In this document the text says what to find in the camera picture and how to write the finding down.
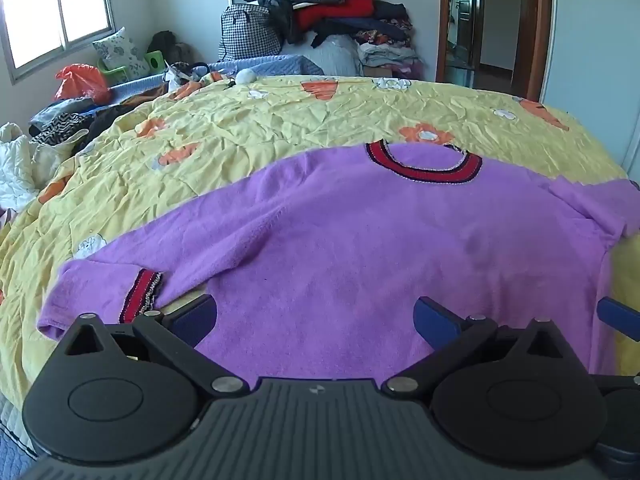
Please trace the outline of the dark patterned clothes heap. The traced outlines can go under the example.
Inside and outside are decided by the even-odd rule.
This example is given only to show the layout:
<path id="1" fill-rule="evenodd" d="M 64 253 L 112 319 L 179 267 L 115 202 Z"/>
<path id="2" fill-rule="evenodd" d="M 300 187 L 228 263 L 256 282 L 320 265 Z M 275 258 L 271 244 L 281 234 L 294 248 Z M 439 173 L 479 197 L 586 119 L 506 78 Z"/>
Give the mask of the dark patterned clothes heap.
<path id="1" fill-rule="evenodd" d="M 105 107 L 104 110 L 90 110 L 87 113 L 56 112 L 53 106 L 46 108 L 53 113 L 51 118 L 44 118 L 40 113 L 40 125 L 34 118 L 29 126 L 32 140 L 40 144 L 58 146 L 69 143 L 72 154 L 76 155 L 86 148 L 101 133 L 111 127 L 114 121 L 122 115 L 132 112 L 137 106 L 152 101 L 144 96 L 132 96 L 121 103 Z"/>

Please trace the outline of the checkered houndstooth bag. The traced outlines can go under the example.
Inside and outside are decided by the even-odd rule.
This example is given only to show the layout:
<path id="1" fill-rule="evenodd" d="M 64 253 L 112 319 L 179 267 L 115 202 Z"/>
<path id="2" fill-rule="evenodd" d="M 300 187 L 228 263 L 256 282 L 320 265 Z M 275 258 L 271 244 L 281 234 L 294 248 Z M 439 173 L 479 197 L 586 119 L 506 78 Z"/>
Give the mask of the checkered houndstooth bag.
<path id="1" fill-rule="evenodd" d="M 228 6 L 220 17 L 219 59 L 222 62 L 278 55 L 282 42 L 269 10 L 253 3 Z"/>

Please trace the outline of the pile of clothes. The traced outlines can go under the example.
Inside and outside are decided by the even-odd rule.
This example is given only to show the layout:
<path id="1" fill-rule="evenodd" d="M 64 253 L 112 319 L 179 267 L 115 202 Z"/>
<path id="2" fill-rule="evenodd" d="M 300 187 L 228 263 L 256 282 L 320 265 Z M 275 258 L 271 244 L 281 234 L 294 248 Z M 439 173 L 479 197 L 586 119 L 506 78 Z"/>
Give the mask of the pile of clothes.
<path id="1" fill-rule="evenodd" d="M 421 79 L 423 62 L 413 44 L 409 12 L 384 0 L 244 0 L 257 6 L 284 44 L 312 48 L 332 36 L 357 46 L 360 63 L 369 70 L 388 70 L 395 77 Z"/>

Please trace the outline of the white quilted cloth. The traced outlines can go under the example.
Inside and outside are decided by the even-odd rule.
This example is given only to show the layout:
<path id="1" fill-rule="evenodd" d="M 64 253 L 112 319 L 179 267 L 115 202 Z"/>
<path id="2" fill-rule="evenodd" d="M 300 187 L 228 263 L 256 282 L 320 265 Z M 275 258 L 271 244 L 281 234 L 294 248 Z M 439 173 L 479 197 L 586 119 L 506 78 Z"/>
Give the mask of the white quilted cloth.
<path id="1" fill-rule="evenodd" d="M 53 179 L 58 167 L 72 156 L 74 145 L 88 133 L 82 129 L 66 141 L 52 146 L 39 143 L 18 125 L 1 126 L 1 210 L 23 210 Z"/>

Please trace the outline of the white wardrobe door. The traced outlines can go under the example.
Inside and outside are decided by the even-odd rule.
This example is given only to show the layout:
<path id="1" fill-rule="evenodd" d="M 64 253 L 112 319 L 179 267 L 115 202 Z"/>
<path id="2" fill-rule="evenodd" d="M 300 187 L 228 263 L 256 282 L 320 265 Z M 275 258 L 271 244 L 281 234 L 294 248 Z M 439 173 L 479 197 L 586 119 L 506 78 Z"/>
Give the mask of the white wardrobe door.
<path id="1" fill-rule="evenodd" d="M 639 0 L 552 0 L 541 101 L 639 171 Z"/>

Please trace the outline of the purple sweater red collar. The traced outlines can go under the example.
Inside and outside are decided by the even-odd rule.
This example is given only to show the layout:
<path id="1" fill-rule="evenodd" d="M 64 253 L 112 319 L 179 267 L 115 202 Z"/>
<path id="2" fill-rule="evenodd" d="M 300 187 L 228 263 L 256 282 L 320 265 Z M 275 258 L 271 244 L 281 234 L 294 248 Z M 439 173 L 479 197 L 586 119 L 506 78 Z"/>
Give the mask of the purple sweater red collar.
<path id="1" fill-rule="evenodd" d="M 58 339 L 85 312 L 129 323 L 204 287 L 200 351 L 247 380 L 384 380 L 430 351 L 428 297 L 512 327 L 555 322 L 587 370 L 615 368 L 596 317 L 611 250 L 639 229 L 626 179 L 550 179 L 432 144 L 322 148 L 188 200 L 70 260 L 40 312 Z"/>

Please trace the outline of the floral pillow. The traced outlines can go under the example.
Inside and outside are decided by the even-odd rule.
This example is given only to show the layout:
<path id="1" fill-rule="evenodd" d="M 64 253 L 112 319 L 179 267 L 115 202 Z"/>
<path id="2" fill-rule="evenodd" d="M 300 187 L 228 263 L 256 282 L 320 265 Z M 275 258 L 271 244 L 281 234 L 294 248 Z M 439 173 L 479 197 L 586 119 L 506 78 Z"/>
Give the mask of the floral pillow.
<path id="1" fill-rule="evenodd" d="M 129 79 L 142 78 L 151 73 L 149 62 L 129 37 L 125 27 L 111 36 L 93 41 L 92 46 L 107 70 L 123 68 Z"/>

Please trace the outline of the blue striped blanket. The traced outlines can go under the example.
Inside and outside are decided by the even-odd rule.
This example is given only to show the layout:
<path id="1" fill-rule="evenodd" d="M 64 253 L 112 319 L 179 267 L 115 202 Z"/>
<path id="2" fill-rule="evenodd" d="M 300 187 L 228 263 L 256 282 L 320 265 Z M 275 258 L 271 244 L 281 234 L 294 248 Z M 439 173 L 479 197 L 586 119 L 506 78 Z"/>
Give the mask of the blue striped blanket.
<path id="1" fill-rule="evenodd" d="M 227 76 L 234 76 L 248 68 L 257 76 L 311 75 L 324 76 L 324 71 L 303 55 L 270 55 L 260 58 L 246 58 L 230 62 L 210 63 L 208 68 Z M 118 84 L 111 88 L 111 105 L 117 105 L 137 94 L 154 89 L 166 80 L 167 70 L 159 74 Z"/>

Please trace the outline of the window with frame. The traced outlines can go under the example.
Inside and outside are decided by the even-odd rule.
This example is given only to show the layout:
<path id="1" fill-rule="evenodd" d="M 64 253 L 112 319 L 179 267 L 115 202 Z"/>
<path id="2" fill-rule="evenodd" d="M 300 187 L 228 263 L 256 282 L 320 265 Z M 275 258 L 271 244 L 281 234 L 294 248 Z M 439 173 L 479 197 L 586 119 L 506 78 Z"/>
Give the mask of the window with frame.
<path id="1" fill-rule="evenodd" d="M 114 30 L 111 0 L 1 0 L 1 44 L 12 82 Z"/>

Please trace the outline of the wooden door frame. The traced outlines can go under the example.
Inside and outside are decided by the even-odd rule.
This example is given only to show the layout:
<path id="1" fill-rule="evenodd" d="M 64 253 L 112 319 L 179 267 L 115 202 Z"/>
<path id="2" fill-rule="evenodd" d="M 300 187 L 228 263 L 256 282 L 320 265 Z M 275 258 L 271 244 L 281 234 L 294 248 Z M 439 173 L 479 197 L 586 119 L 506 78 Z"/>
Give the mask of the wooden door frame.
<path id="1" fill-rule="evenodd" d="M 436 80 L 537 101 L 552 0 L 440 0 Z"/>

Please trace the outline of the orange plastic bag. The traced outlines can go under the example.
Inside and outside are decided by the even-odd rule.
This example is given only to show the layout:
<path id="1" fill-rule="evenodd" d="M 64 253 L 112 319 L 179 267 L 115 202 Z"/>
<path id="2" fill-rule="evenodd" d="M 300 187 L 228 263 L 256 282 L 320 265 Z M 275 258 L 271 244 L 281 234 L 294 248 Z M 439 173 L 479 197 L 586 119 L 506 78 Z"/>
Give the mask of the orange plastic bag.
<path id="1" fill-rule="evenodd" d="M 88 64 L 67 65 L 55 74 L 60 82 L 54 98 L 56 100 L 92 99 L 98 105 L 111 101 L 110 87 L 102 73 Z"/>

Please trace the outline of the green plastic stool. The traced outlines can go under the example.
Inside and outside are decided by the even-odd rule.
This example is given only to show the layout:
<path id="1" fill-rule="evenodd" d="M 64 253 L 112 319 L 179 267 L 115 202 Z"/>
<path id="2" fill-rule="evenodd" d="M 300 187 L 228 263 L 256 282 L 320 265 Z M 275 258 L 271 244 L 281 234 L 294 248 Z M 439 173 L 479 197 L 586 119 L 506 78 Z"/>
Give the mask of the green plastic stool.
<path id="1" fill-rule="evenodd" d="M 163 73 L 166 68 L 164 57 L 162 55 L 162 52 L 160 51 L 145 53 L 144 59 L 149 64 L 151 76 Z M 127 72 L 125 66 L 120 66 L 114 68 L 114 70 L 109 70 L 100 58 L 98 59 L 98 69 L 105 78 L 106 82 L 111 87 L 117 86 L 118 84 L 124 84 L 125 82 L 129 82 L 132 80 L 140 79 L 140 76 L 131 76 L 130 73 Z"/>

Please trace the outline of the yellow floral bedspread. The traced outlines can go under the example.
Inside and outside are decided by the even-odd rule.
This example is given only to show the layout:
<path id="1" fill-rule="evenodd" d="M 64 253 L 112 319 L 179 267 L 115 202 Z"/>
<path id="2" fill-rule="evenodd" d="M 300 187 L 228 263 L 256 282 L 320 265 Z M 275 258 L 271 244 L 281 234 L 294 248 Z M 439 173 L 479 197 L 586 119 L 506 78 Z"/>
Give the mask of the yellow floral bedspread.
<path id="1" fill-rule="evenodd" d="M 623 169 L 577 119 L 504 93 L 383 78 L 228 81 L 120 116 L 1 231 L 1 392 L 21 406 L 54 344 L 36 327 L 58 269 L 190 198 L 327 146 L 451 143 L 582 183 Z"/>

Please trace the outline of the black backpack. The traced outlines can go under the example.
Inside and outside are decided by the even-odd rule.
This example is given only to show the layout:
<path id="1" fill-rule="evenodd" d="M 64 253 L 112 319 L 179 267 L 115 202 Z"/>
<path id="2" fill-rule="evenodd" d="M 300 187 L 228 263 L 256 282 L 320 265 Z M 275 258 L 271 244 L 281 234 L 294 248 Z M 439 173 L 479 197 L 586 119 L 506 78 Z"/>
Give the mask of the black backpack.
<path id="1" fill-rule="evenodd" d="M 177 39 L 177 36 L 170 30 L 157 32 L 149 43 L 148 51 L 160 51 L 164 60 L 169 65 L 193 62 L 193 52 L 191 47 L 188 44 L 180 42 Z"/>

